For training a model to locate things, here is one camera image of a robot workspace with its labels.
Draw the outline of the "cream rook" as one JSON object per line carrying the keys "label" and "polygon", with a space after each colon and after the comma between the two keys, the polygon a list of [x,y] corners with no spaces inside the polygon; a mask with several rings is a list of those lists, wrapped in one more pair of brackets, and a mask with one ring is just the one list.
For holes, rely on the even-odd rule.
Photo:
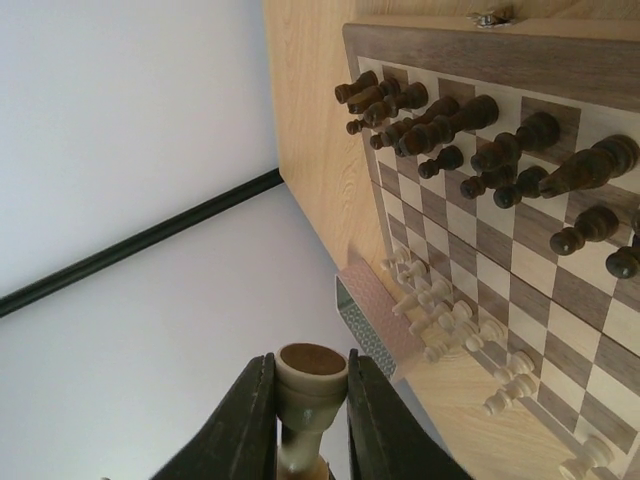
{"label": "cream rook", "polygon": [[281,422],[279,479],[328,479],[320,455],[324,432],[347,394],[346,358],[325,346],[292,343],[275,355],[276,414]]}

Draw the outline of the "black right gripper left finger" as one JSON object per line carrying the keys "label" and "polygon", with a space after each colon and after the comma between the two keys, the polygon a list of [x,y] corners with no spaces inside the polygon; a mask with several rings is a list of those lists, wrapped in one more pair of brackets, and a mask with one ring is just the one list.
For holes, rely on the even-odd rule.
{"label": "black right gripper left finger", "polygon": [[197,434],[156,479],[274,479],[277,476],[275,358],[249,361]]}

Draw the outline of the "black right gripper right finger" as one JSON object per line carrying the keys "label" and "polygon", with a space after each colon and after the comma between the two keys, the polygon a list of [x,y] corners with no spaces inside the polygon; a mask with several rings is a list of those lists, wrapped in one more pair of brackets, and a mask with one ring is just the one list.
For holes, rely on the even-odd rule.
{"label": "black right gripper right finger", "polygon": [[420,426],[374,360],[348,357],[350,475],[371,480],[468,479]]}

